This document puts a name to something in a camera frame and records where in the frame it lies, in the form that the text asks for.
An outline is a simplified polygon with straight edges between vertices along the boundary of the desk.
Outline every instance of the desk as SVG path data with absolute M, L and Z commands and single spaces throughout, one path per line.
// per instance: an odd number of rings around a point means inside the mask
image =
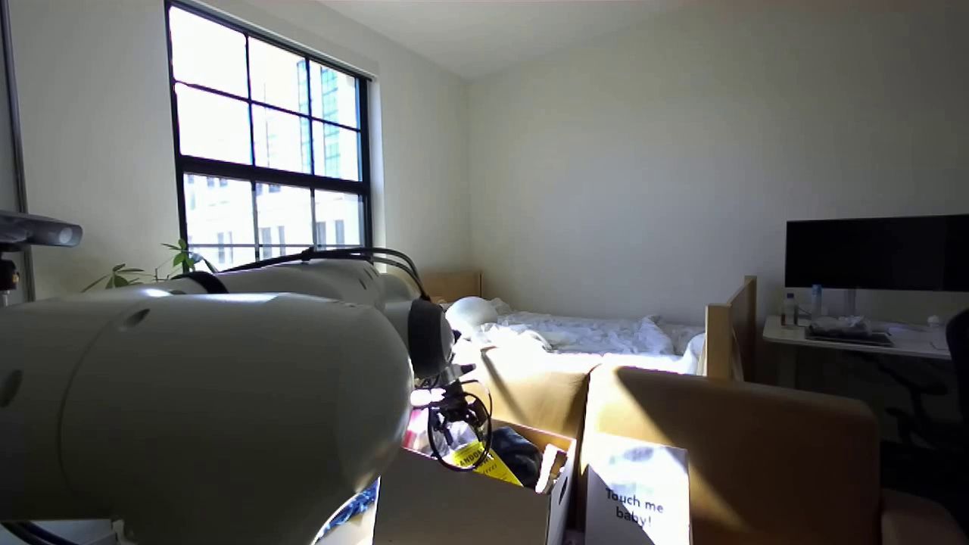
M 818 349 L 818 350 L 862 350 L 885 356 L 921 356 L 921 360 L 949 360 L 940 326 L 925 325 L 882 325 L 888 330 L 890 346 L 866 346 L 866 342 L 832 342 L 832 339 L 809 339 L 809 322 L 797 326 L 780 326 L 779 316 L 768 316 L 763 325 L 763 339 L 774 346 Z

